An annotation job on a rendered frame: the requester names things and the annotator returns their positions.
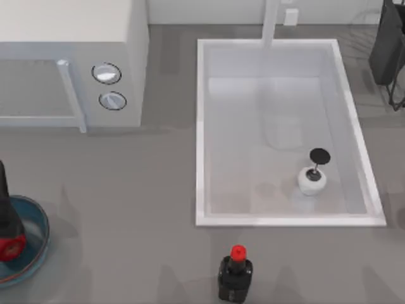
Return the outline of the white sink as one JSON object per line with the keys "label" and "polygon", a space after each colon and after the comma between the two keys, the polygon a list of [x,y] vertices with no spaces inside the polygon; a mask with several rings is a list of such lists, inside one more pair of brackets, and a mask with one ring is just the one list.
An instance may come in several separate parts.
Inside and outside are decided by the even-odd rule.
{"label": "white sink", "polygon": [[[196,225],[386,226],[335,39],[200,39],[196,101]],[[331,160],[306,196],[313,148]]]}

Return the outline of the small microwave knob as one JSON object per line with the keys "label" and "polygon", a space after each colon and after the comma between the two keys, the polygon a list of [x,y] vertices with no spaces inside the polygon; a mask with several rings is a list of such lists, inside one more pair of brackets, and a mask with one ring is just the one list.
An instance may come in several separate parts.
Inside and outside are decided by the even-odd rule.
{"label": "small microwave knob", "polygon": [[99,96],[99,104],[109,111],[120,111],[127,105],[127,99],[119,92],[110,91]]}

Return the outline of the pale microwave oven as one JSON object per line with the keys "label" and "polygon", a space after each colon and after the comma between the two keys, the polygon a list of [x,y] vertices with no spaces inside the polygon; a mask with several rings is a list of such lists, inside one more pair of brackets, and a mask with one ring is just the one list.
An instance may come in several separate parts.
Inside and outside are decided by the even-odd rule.
{"label": "pale microwave oven", "polygon": [[[0,60],[68,60],[87,131],[140,126],[148,47],[146,0],[0,0]],[[104,62],[121,70],[119,82],[93,78]],[[124,109],[99,104],[110,91],[125,96]]]}

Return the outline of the white pot with black plant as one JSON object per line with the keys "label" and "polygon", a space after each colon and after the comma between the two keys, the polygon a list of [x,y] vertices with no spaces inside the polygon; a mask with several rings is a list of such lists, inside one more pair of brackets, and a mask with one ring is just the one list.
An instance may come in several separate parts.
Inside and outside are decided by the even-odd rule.
{"label": "white pot with black plant", "polygon": [[316,196],[321,193],[327,184],[327,175],[319,168],[330,162],[330,153],[324,148],[313,148],[309,152],[309,159],[313,162],[311,167],[304,167],[297,175],[297,185],[303,195]]}

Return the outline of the large microwave knob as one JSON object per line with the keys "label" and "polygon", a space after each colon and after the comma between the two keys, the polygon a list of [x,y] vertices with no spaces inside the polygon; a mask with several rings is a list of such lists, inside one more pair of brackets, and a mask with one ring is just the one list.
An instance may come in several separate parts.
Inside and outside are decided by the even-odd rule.
{"label": "large microwave knob", "polygon": [[121,70],[116,65],[107,62],[94,65],[91,74],[96,81],[105,85],[115,84],[122,77]]}

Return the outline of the black bottle with red cap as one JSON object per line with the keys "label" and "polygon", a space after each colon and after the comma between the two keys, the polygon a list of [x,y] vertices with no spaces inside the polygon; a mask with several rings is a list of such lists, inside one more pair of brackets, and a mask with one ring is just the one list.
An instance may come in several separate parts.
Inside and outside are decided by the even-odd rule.
{"label": "black bottle with red cap", "polygon": [[223,257],[218,269],[218,297],[220,300],[243,304],[252,282],[253,264],[247,258],[247,249],[233,245],[230,254]]}

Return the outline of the tall white tap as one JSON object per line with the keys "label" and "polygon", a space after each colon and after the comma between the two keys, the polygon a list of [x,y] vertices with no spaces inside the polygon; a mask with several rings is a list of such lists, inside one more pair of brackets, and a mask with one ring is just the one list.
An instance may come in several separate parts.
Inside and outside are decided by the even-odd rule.
{"label": "tall white tap", "polygon": [[271,48],[275,26],[277,23],[277,14],[280,6],[280,0],[265,0],[265,10],[262,28],[262,47],[264,49]]}

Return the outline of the blue bowl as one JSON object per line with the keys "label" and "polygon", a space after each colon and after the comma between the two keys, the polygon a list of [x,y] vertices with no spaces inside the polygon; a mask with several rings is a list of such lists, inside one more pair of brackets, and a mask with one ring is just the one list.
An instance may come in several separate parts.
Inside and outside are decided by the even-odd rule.
{"label": "blue bowl", "polygon": [[27,242],[18,257],[0,262],[0,289],[32,277],[45,262],[50,244],[49,219],[40,204],[26,196],[12,195],[11,205],[22,220]]}

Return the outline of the microwave oven door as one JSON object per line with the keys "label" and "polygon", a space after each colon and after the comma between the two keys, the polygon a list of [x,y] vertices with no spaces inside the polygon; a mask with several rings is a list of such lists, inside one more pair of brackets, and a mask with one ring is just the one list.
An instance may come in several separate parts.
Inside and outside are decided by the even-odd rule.
{"label": "microwave oven door", "polygon": [[57,60],[0,60],[0,127],[78,127]]}

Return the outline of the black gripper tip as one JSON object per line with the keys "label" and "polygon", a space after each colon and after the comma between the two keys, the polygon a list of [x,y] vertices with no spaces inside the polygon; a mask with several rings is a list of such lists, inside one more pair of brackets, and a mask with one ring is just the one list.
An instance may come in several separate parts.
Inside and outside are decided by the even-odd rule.
{"label": "black gripper tip", "polygon": [[0,160],[0,197],[8,197],[8,182],[6,178],[6,171],[4,163]]}

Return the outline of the black and red bottle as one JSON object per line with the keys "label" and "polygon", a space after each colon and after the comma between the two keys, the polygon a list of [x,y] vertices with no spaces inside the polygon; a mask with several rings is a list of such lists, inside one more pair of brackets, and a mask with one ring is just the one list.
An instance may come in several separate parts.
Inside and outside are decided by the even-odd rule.
{"label": "black and red bottle", "polygon": [[26,245],[21,218],[7,191],[0,191],[0,262],[18,258]]}

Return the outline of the white wall socket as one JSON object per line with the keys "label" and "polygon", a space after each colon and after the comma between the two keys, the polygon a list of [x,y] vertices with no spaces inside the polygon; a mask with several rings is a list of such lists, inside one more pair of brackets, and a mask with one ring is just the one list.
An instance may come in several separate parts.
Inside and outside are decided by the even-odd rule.
{"label": "white wall socket", "polygon": [[288,8],[285,10],[284,26],[296,26],[299,19],[299,10],[297,8]]}

